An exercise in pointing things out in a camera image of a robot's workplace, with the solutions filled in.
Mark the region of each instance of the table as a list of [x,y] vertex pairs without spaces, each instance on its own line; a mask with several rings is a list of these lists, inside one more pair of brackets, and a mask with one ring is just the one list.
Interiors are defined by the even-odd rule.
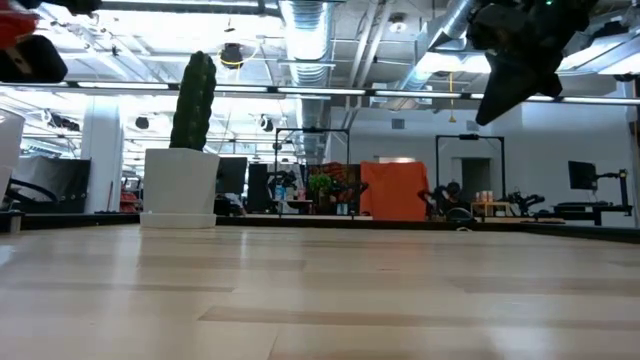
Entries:
[[483,209],[482,216],[495,216],[496,208],[504,208],[505,216],[513,216],[511,211],[511,204],[508,202],[474,202],[471,203],[471,216],[473,216],[474,209]]
[[621,212],[631,216],[633,207],[630,205],[556,205],[553,207],[555,217],[570,221],[593,221],[595,226],[602,226],[603,212]]
[[313,200],[271,200],[277,203],[278,213],[282,214],[284,212],[284,204],[291,206],[294,209],[300,210],[301,208],[308,206],[309,213],[312,211]]

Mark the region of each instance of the potted cactus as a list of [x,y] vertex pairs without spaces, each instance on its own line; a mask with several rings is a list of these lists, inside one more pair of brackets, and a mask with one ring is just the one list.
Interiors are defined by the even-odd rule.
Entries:
[[191,55],[184,70],[169,149],[148,149],[145,157],[143,227],[209,228],[220,158],[203,152],[216,87],[216,68],[207,54]]

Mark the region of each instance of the orange cover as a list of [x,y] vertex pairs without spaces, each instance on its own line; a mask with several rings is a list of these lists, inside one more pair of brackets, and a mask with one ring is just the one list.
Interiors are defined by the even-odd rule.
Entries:
[[368,189],[360,196],[360,212],[374,220],[424,221],[426,205],[418,197],[428,190],[427,168],[421,162],[362,162],[360,177]]
[[36,30],[38,16],[15,9],[8,0],[0,0],[0,50],[15,46],[19,38]]

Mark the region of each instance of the white panel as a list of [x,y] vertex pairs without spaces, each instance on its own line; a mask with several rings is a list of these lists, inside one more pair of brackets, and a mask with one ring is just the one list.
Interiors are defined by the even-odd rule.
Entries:
[[89,98],[81,153],[82,159],[91,159],[86,213],[119,210],[123,143],[118,98]]
[[11,172],[18,164],[20,157],[20,140],[24,118],[0,112],[0,189],[7,188]]

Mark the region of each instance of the computer monitor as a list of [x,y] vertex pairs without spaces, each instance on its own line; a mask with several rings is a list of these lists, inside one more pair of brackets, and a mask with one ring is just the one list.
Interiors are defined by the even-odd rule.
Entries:
[[220,158],[216,192],[218,194],[242,194],[247,174],[247,158]]
[[596,166],[591,163],[569,161],[569,182],[574,190],[598,190]]

